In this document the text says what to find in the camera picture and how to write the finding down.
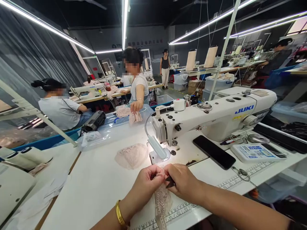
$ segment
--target fluorescent light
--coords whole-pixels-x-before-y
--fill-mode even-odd
[[[176,43],[172,43],[170,45],[181,45],[181,44],[187,44],[189,42],[176,42]]]
[[[293,14],[293,15],[287,16],[285,18],[281,18],[281,19],[278,19],[276,21],[263,24],[261,26],[255,27],[255,28],[251,28],[251,29],[248,29],[248,30],[236,33],[236,34],[232,34],[232,35],[230,35],[230,38],[235,38],[240,34],[244,34],[244,33],[247,33],[249,31],[252,31],[252,30],[257,30],[257,29],[260,29],[260,28],[263,28],[263,27],[266,27],[266,26],[269,26],[269,25],[272,25],[272,24],[275,24],[275,23],[278,23],[278,22],[281,22],[281,21],[285,21],[285,20],[290,19],[290,18],[294,18],[296,16],[302,16],[302,15],[305,15],[305,14],[307,14],[307,11],[304,11],[304,12],[301,12],[301,13],[298,13],[298,14]]]
[[[288,20],[288,21],[285,21],[285,22],[282,22],[282,23],[278,23],[278,24],[275,24],[275,25],[272,25],[272,26],[269,26],[269,27],[266,27],[266,28],[262,28],[262,29],[259,29],[259,30],[255,30],[255,31],[249,32],[249,33],[247,33],[247,34],[239,35],[238,37],[243,37],[243,36],[246,36],[246,35],[249,35],[249,34],[257,33],[257,32],[259,32],[259,31],[271,29],[271,28],[274,28],[274,27],[277,27],[277,26],[281,26],[281,25],[284,25],[284,24],[287,24],[287,23],[290,23],[290,22],[299,20],[299,19],[301,19],[301,18],[305,18],[305,17],[307,17],[307,16],[303,16],[303,17],[291,19],[291,20]]]
[[[101,53],[116,53],[116,52],[121,52],[122,49],[117,49],[117,50],[105,50],[105,51],[98,51],[96,54],[101,54]]]
[[[86,46],[82,45],[81,43],[77,42],[76,40],[72,39],[71,37],[69,37],[68,35],[66,35],[65,33],[59,31],[58,29],[54,28],[53,26],[49,25],[48,23],[44,22],[43,20],[41,20],[40,18],[32,15],[31,13],[29,13],[28,11],[26,11],[25,9],[15,5],[15,4],[12,4],[12,3],[9,3],[9,2],[6,2],[4,0],[0,0],[0,4],[9,8],[10,10],[24,16],[25,18],[31,20],[32,22],[35,22],[36,24],[39,24],[40,26],[46,28],[47,30],[61,36],[62,38],[65,38],[66,40],[80,46],[81,48],[91,52],[92,54],[94,54],[95,52],[92,51],[91,49],[87,48]]]
[[[247,6],[248,4],[250,4],[250,3],[254,2],[254,1],[256,1],[256,0],[248,0],[248,1],[243,2],[242,4],[239,5],[239,9],[241,9],[241,8],[243,8],[243,7],[245,7],[245,6]],[[187,36],[190,36],[191,34],[193,34],[193,33],[197,32],[197,31],[199,31],[199,30],[201,30],[201,29],[203,29],[203,28],[205,28],[205,27],[211,25],[212,23],[215,23],[215,22],[221,20],[222,18],[224,18],[224,17],[226,17],[226,16],[232,14],[233,10],[234,10],[234,9],[232,8],[231,10],[229,10],[229,11],[227,11],[227,12],[221,14],[221,15],[218,16],[217,18],[215,18],[215,19],[213,19],[213,20],[211,20],[211,21],[205,23],[204,25],[202,25],[202,26],[196,28],[195,30],[192,30],[191,32],[189,32],[189,33],[187,33],[187,34],[181,36],[180,38],[175,39],[174,41],[170,42],[169,44],[171,45],[171,44],[173,44],[173,43],[175,43],[175,42],[177,42],[177,41],[179,41],[179,40],[182,40],[183,38],[185,38],[185,37],[187,37]]]
[[[122,28],[122,49],[125,49],[125,41],[126,41],[126,31],[127,31],[127,17],[128,17],[128,1],[129,0],[124,0],[124,23],[123,23],[123,28]]]

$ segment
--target juki logo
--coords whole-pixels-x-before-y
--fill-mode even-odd
[[[247,106],[247,107],[245,107],[245,108],[239,109],[239,111],[236,111],[235,114],[241,113],[241,112],[245,112],[245,111],[251,110],[251,109],[253,109],[253,108],[254,108],[254,105],[250,105],[250,106]]]

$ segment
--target woman in black tank top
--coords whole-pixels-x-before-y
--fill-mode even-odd
[[[160,60],[160,75],[162,76],[162,89],[168,89],[167,83],[169,81],[169,67],[170,67],[170,62],[169,62],[169,51],[167,49],[164,50],[163,52],[163,57],[161,57]]]

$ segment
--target black smartphone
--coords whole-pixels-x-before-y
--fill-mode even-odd
[[[270,150],[274,155],[276,155],[279,158],[286,158],[287,156],[281,152],[279,152],[276,148],[274,148],[273,146],[271,146],[270,144],[267,143],[261,143],[263,145],[263,147],[267,148],[268,150]]]
[[[215,161],[222,169],[229,169],[236,159],[218,147],[216,144],[208,140],[204,136],[198,136],[193,140],[193,144],[196,145],[201,151]]]

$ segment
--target black ceiling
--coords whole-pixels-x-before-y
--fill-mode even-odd
[[[104,10],[83,0],[23,0],[50,21],[62,28],[112,28],[122,22],[122,0],[95,0]],[[300,0],[257,0],[238,11],[237,19],[261,10],[275,2],[284,4],[253,19],[276,19],[306,10]],[[212,19],[216,12],[233,7],[234,0],[130,0],[129,26],[201,24]]]

